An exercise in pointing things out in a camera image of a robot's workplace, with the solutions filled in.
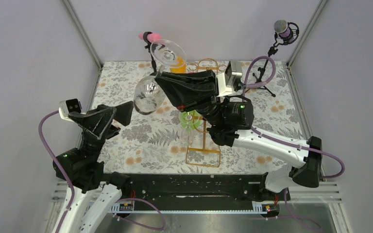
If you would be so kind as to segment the yellow plastic wine glass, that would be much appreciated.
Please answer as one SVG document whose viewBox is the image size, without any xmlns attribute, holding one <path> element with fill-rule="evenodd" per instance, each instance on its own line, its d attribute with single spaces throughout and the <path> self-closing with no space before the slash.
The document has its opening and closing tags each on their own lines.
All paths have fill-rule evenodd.
<svg viewBox="0 0 373 233">
<path fill-rule="evenodd" d="M 177 58 L 177 64 L 170 67 L 171 73 L 186 73 L 186 63 L 182 57 Z"/>
</svg>

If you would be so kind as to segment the green plastic wine glass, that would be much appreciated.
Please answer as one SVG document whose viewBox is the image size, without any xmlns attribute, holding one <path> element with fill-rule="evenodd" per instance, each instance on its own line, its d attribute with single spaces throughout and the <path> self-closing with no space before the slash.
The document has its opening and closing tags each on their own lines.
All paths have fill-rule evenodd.
<svg viewBox="0 0 373 233">
<path fill-rule="evenodd" d="M 198 129 L 203 122 L 201 115 L 195 110 L 181 112 L 179 121 L 181 126 L 187 131 Z"/>
</svg>

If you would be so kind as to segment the clear wine glass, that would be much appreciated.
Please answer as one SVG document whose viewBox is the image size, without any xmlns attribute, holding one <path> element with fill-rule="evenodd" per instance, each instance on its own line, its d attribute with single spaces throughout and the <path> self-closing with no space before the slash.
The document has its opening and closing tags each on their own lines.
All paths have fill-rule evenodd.
<svg viewBox="0 0 373 233">
<path fill-rule="evenodd" d="M 181 112 L 179 115 L 180 124 L 183 128 L 180 139 L 185 146 L 192 146 L 195 133 L 201 125 L 200 115 L 198 112 Z"/>
<path fill-rule="evenodd" d="M 165 100 L 166 95 L 155 81 L 155 77 L 177 64 L 178 57 L 182 57 L 186 63 L 184 50 L 170 40 L 160 39 L 153 42 L 151 52 L 156 61 L 157 71 L 142 78 L 134 90 L 134 108 L 142 115 L 155 112 Z"/>
</svg>

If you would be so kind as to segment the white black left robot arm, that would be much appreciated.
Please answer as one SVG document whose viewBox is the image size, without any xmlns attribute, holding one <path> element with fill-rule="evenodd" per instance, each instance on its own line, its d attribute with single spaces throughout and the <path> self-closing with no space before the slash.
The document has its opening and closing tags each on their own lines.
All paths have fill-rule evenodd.
<svg viewBox="0 0 373 233">
<path fill-rule="evenodd" d="M 117 106 L 101 104 L 83 113 L 77 99 L 60 102 L 61 119 L 82 129 L 82 142 L 56 156 L 53 162 L 56 176 L 69 185 L 54 233 L 92 233 L 115 201 L 130 196 L 130 177 L 118 172 L 105 173 L 104 163 L 98 162 L 98 158 L 106 140 L 120 132 L 113 121 L 128 126 L 133 108 L 134 103 L 128 101 Z"/>
</svg>

